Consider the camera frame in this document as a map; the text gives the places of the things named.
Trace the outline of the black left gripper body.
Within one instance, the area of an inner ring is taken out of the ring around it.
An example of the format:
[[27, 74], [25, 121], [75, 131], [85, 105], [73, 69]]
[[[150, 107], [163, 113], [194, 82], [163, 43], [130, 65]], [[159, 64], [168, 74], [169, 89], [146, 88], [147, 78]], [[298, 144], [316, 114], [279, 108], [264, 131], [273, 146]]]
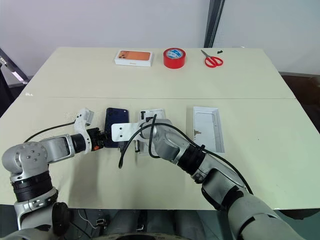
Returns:
[[90, 128], [88, 130], [88, 135], [91, 142], [91, 151], [97, 151], [105, 146], [105, 133], [101, 132], [98, 127]]

